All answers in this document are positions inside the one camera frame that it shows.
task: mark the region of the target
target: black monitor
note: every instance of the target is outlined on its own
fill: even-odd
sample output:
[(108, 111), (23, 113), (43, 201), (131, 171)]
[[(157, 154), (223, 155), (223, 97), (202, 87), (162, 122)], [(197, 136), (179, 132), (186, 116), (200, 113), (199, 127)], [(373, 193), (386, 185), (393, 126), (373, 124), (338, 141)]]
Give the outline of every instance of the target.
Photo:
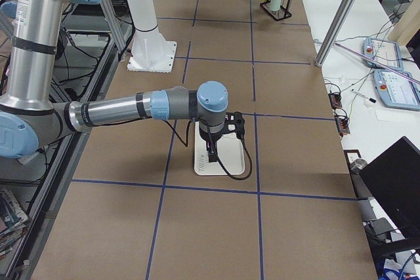
[(360, 176), (407, 239), (398, 250), (388, 246), (386, 251), (420, 248), (420, 150), (402, 137), (362, 169)]

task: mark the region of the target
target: white table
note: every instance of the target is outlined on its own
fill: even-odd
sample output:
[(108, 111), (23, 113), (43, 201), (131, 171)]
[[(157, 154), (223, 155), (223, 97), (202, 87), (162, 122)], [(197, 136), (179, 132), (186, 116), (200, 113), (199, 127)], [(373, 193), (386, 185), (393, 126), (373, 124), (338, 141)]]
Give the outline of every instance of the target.
[[(314, 39), (324, 40), (340, 2), (341, 0), (303, 0)], [(375, 36), (388, 21), (389, 18), (378, 0), (356, 0), (337, 40), (373, 34)], [(379, 38), (388, 34), (384, 32)], [(364, 38), (349, 39), (341, 44), (360, 52), (363, 41)], [(320, 45), (316, 44), (316, 48), (319, 50)], [(406, 47), (400, 48), (403, 57), (410, 56)], [(404, 69), (420, 79), (420, 70), (414, 63), (404, 62)], [(367, 75), (369, 68), (361, 58), (339, 47), (333, 47), (322, 66), (322, 72), (326, 79), (345, 89)], [(375, 92), (372, 79), (370, 75), (360, 92), (378, 101), (372, 104), (356, 97), (350, 116), (351, 134), (344, 136), (341, 142), (343, 149), (358, 149), (362, 157), (371, 162), (402, 136), (407, 136), (420, 148), (420, 112), (384, 107)], [(357, 90), (359, 86), (360, 83), (353, 88)], [(350, 113), (350, 104), (355, 95), (350, 90), (342, 94), (343, 107), (347, 113)]]

